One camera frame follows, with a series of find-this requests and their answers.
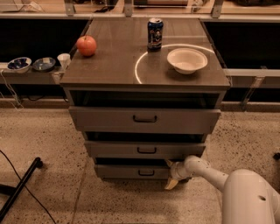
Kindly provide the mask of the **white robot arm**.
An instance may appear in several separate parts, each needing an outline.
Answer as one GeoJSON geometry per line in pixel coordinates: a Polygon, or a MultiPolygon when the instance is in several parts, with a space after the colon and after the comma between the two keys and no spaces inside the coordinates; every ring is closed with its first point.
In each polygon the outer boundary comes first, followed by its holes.
{"type": "Polygon", "coordinates": [[[218,171],[200,157],[166,161],[170,168],[166,190],[180,180],[202,177],[222,193],[222,224],[280,224],[280,194],[254,171],[218,171]]]}

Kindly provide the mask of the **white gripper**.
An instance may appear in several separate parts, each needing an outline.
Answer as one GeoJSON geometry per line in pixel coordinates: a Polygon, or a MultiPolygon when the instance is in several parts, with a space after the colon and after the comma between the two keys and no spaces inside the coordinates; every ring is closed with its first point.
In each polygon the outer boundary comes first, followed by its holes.
{"type": "Polygon", "coordinates": [[[171,177],[167,180],[167,184],[164,188],[165,190],[173,189],[178,184],[178,180],[187,179],[192,176],[192,172],[187,162],[172,162],[168,159],[166,159],[165,162],[168,167],[170,167],[171,177]]]}

